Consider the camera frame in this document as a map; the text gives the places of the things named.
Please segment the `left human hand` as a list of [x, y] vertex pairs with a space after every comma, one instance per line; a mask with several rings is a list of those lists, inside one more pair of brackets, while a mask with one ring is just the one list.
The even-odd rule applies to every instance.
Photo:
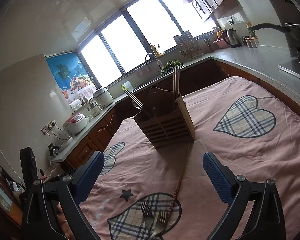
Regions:
[[57, 219], [58, 219], [59, 225], [61, 226], [66, 238], [69, 240], [75, 240], [74, 234], [72, 233], [72, 231], [70, 229], [70, 226], [66, 220], [66, 217], [63, 213], [60, 203], [57, 204]]

